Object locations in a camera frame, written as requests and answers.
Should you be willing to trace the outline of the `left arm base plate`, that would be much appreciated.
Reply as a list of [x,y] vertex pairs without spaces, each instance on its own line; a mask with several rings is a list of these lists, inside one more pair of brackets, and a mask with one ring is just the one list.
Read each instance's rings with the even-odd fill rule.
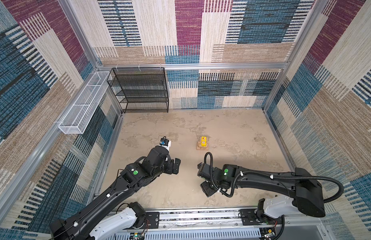
[[144,225],[141,229],[158,229],[159,228],[160,213],[159,212],[147,212],[143,219]]

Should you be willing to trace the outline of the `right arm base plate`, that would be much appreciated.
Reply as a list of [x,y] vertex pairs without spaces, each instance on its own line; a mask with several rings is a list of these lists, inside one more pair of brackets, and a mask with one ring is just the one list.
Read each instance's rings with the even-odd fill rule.
[[259,225],[281,225],[283,217],[273,219],[264,214],[257,214],[257,209],[240,209],[237,216],[241,219],[244,226],[259,226]]

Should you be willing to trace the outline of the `yellow target cube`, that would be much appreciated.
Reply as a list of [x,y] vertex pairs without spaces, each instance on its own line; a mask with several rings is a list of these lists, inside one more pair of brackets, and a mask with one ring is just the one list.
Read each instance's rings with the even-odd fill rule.
[[203,147],[203,148],[206,148],[207,147],[207,137],[202,136],[200,138],[200,146]]

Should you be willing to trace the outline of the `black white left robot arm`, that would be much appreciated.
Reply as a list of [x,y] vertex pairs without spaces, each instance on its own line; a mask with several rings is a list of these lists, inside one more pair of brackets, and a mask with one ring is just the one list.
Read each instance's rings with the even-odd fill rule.
[[178,174],[180,159],[172,160],[169,150],[155,146],[146,157],[128,164],[117,174],[114,182],[96,199],[66,220],[56,220],[49,225],[53,240],[85,240],[90,232],[114,208],[149,185],[161,174]]

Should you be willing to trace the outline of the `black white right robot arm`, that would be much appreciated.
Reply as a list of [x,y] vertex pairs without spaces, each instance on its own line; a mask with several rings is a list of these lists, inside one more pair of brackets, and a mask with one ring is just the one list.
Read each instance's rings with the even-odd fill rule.
[[224,165],[219,169],[207,163],[200,163],[197,168],[197,176],[205,179],[200,186],[207,197],[221,193],[231,198],[237,188],[260,189],[288,197],[291,207],[304,215],[325,217],[322,185],[317,176],[302,168],[284,173],[250,170],[237,165]]

